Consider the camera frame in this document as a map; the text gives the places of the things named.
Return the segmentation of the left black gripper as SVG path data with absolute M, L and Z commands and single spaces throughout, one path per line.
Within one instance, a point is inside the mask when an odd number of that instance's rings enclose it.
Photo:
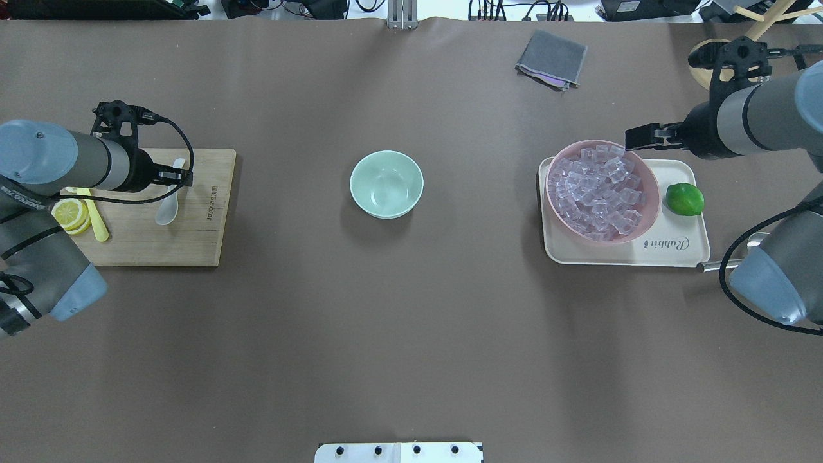
M 191 187 L 193 182 L 191 170 L 156 164 L 147 152 L 136 149 L 130 158 L 126 192 L 141 192 L 150 185 Z

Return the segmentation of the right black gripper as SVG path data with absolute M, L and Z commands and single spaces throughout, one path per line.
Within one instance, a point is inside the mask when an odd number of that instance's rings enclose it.
M 649 123 L 625 132 L 626 150 L 682 149 L 703 160 L 720 160 L 731 156 L 717 128 L 717 110 L 704 102 L 691 109 L 681 123 Z

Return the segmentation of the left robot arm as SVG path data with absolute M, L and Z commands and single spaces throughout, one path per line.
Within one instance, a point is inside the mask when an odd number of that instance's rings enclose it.
M 61 190 L 140 192 L 193 182 L 193 170 L 157 165 L 135 135 L 118 134 L 121 118 L 99 121 L 106 128 L 92 134 L 23 118 L 2 124 L 3 338 L 45 314 L 67 320 L 107 292 L 99 270 L 52 214 Z

